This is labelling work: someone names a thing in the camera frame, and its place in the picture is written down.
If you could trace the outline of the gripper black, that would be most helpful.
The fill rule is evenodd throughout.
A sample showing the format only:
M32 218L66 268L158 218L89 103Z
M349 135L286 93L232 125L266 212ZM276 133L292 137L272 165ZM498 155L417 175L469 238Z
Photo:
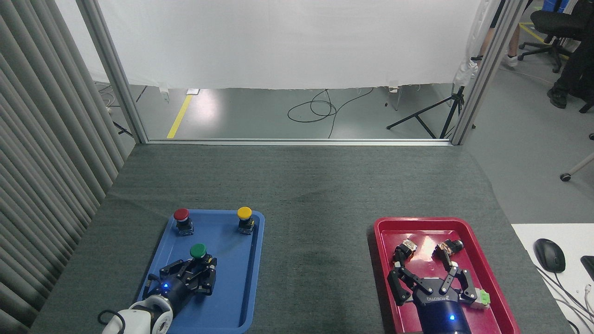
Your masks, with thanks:
M393 266L387 275L396 306L403 306L413 298L424 334L470 334L471 328L460 302L473 304L479 294L469 271L454 265L448 253L441 252L446 278L420 279L405 267L409 255L395 252ZM459 289L451 288L454 279L458 279Z
M150 290L150 295L165 298L173 312L180 312L194 294L212 295L216 266L217 258L211 255L176 260L161 268L159 277L150 275L150 287L158 283Z

